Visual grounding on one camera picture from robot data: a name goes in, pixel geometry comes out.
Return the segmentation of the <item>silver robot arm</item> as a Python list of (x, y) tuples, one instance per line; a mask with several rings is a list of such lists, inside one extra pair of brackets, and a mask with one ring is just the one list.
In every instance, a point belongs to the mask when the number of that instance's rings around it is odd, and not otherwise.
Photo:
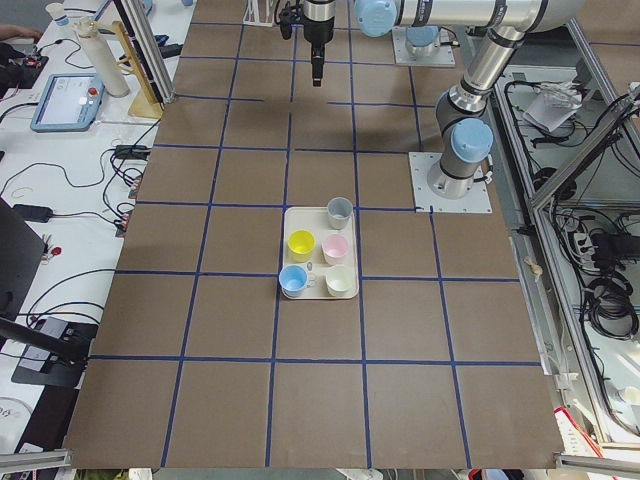
[(582, 1), (357, 1), (362, 33), (379, 37), (394, 27), (485, 27), (486, 35), (459, 83), (436, 107), (444, 152), (428, 174), (429, 188), (448, 199), (464, 197), (479, 164), (489, 155), (493, 133), (480, 116), (504, 68), (532, 32), (567, 23)]

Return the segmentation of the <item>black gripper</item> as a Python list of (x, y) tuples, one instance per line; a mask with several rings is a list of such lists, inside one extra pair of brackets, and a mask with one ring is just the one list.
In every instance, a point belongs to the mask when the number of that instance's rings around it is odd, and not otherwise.
[(325, 44), (333, 39), (334, 1), (302, 2), (304, 37), (311, 44), (312, 85), (321, 87), (324, 76)]

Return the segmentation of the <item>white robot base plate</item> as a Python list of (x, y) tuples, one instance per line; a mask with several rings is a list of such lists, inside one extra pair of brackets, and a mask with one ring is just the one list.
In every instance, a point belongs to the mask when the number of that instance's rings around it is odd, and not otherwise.
[(424, 213), (490, 214), (488, 183), (480, 165), (474, 176), (458, 180), (441, 169), (438, 152), (410, 152), (415, 209)]

